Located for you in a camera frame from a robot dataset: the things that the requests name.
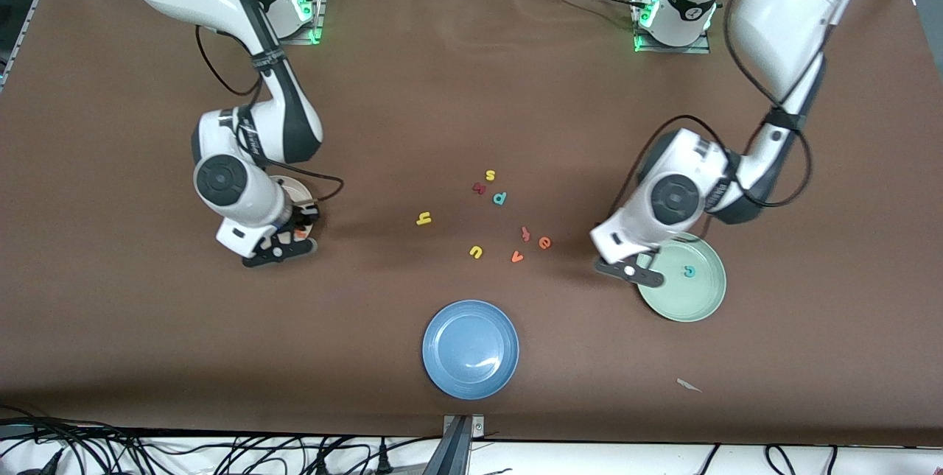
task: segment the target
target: white floor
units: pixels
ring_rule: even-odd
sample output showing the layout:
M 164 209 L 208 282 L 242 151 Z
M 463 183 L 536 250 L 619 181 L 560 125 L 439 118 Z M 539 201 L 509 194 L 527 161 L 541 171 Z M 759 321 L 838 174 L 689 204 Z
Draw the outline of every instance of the white floor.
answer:
M 264 445 L 277 445 L 286 438 L 276 438 Z M 388 445 L 401 439 L 388 440 Z M 232 438 L 206 439 L 158 439 L 149 440 L 166 448 L 185 449 L 203 443 L 231 443 Z M 306 444 L 317 445 L 317 438 L 306 439 Z M 357 439 L 349 444 L 368 444 L 377 451 L 378 439 Z M 420 442 L 390 452 L 390 462 L 395 466 L 417 465 L 427 461 L 437 441 Z M 0 451 L 13 441 L 0 442 Z M 41 468 L 60 449 L 56 444 L 23 444 L 6 457 L 0 458 L 0 475 L 16 475 L 26 469 Z M 695 475 L 700 473 L 704 458 L 711 446 L 690 445 L 641 445 L 641 444 L 559 444 L 559 443 L 475 443 L 471 454 L 469 475 L 488 475 L 506 471 L 508 475 Z M 71 449 L 62 456 L 57 475 L 80 475 Z M 787 447 L 785 451 L 794 465 L 797 475 L 823 475 L 831 451 L 827 447 Z M 156 460 L 172 472 L 180 475 L 212 475 L 228 448 L 206 449 L 184 456 L 167 456 L 154 452 Z M 250 451 L 240 458 L 229 473 L 242 473 L 264 454 Z M 287 473 L 297 474 L 304 463 L 313 461 L 299 451 L 279 454 L 287 461 Z M 366 449 L 339 449 L 328 456 L 327 466 L 334 475 L 343 475 L 366 456 Z M 780 469 L 789 475 L 785 463 L 774 456 Z M 375 461 L 370 468 L 375 468 Z M 101 468 L 85 459 L 88 475 L 100 475 Z M 122 458 L 122 467 L 127 473 L 138 473 L 127 456 Z M 840 448 L 835 462 L 835 475 L 934 475 L 943 468 L 941 449 L 913 448 Z M 284 475 L 286 466 L 280 462 L 267 462 L 253 469 L 253 474 Z M 762 446 L 721 446 L 710 469 L 710 475 L 749 475 L 775 472 L 765 462 Z

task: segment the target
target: blue plate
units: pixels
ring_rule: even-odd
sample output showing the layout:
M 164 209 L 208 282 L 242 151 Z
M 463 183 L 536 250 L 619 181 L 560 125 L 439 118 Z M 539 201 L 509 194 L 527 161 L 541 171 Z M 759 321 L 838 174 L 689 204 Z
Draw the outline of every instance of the blue plate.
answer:
M 481 300 L 451 303 L 432 318 L 422 363 L 435 386 L 459 400 L 501 390 L 518 367 L 518 333 L 510 318 Z

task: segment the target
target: green plate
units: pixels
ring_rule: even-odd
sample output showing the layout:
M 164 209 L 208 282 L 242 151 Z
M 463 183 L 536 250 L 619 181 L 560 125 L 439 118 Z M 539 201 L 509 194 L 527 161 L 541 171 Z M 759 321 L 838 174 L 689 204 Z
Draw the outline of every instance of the green plate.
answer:
M 639 291 L 651 309 L 664 318 L 678 322 L 695 322 L 710 317 L 721 307 L 727 292 L 727 273 L 721 257 L 710 244 L 697 236 L 682 233 L 681 239 L 691 243 L 666 241 L 650 268 L 665 275 L 660 287 L 639 285 Z M 639 254 L 639 265 L 647 267 L 651 257 Z

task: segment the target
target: brown tabletop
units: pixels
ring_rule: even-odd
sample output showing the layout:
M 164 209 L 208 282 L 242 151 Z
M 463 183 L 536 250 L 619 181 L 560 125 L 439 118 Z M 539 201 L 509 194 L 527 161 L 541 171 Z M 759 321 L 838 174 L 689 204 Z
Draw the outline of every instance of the brown tabletop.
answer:
M 691 324 L 596 274 L 587 233 L 665 119 L 741 147 L 768 106 L 718 25 L 704 56 L 633 52 L 628 25 L 593 0 L 330 0 L 323 44 L 287 52 L 326 133 L 307 166 L 347 187 L 315 255 L 246 270 L 192 187 L 196 120 L 239 104 L 192 26 L 41 0 L 0 94 L 0 397 L 128 426 L 433 434 L 481 412 L 502 437 L 943 444 L 943 87 L 911 0 L 853 0 L 811 187 L 714 225 L 727 294 Z M 249 85 L 242 50 L 205 38 Z M 503 207 L 472 192 L 488 169 Z M 482 401 L 421 363 L 462 298 L 521 338 Z

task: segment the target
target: white robotic arm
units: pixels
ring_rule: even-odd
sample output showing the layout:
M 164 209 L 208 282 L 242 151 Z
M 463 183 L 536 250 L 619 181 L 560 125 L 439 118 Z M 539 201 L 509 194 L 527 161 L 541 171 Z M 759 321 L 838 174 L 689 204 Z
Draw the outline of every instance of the white robotic arm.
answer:
M 259 166 L 309 160 L 323 140 L 314 112 L 287 62 L 259 0 L 145 0 L 164 15 L 239 39 L 262 73 L 272 99 L 205 113 L 192 137 L 194 185 L 225 217 L 217 239 L 253 258 L 263 243 L 290 225 L 292 199 Z M 309 246 L 279 249 L 303 253 Z
M 760 214 L 824 73 L 821 47 L 849 0 L 740 0 L 730 32 L 778 105 L 744 156 L 691 130 L 661 137 L 622 208 L 590 233 L 606 264 L 629 264 L 707 212 L 728 224 Z M 750 197 L 742 190 L 748 190 Z M 636 281 L 651 284 L 651 281 Z

